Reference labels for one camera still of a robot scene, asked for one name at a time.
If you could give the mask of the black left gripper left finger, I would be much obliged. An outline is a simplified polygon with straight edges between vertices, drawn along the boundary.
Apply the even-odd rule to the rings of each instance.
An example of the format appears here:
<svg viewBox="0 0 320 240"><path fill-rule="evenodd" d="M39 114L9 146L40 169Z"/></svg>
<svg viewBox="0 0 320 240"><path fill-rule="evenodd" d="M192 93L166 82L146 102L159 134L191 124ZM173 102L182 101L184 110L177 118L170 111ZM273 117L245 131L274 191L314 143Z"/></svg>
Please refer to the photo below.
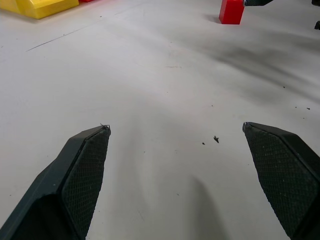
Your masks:
<svg viewBox="0 0 320 240"><path fill-rule="evenodd" d="M109 125L71 137L0 229L2 240L84 240L101 191Z"/></svg>

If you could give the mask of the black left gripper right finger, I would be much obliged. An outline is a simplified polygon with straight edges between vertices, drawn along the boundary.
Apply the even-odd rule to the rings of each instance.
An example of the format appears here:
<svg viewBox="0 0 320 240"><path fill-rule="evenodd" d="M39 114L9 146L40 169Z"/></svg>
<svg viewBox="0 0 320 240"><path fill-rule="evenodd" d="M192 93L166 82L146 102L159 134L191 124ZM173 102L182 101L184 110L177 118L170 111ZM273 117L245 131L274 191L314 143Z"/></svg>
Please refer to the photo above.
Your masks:
<svg viewBox="0 0 320 240"><path fill-rule="evenodd" d="M260 186L287 236L320 238L320 157L296 134L254 122L242 126Z"/></svg>

